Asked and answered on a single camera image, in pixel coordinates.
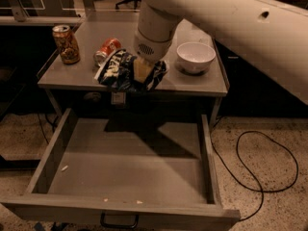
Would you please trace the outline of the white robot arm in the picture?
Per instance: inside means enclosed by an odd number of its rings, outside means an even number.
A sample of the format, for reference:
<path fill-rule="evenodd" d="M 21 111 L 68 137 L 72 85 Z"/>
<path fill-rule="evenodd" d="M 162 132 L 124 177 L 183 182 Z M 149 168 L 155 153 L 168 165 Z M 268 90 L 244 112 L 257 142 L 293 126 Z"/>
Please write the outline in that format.
<path fill-rule="evenodd" d="M 308 15 L 275 0 L 141 0 L 134 48 L 156 62 L 183 19 L 308 104 Z"/>

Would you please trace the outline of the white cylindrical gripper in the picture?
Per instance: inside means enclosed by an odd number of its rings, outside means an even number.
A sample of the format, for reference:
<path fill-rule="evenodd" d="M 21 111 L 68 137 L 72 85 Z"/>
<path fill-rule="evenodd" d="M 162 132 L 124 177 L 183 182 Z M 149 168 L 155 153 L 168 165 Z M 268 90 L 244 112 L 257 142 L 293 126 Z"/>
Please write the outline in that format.
<path fill-rule="evenodd" d="M 138 26 L 134 37 L 134 49 L 141 58 L 133 61 L 134 80 L 144 83 L 154 64 L 162 59 L 172 44 L 181 18 L 161 12 L 141 3 Z"/>

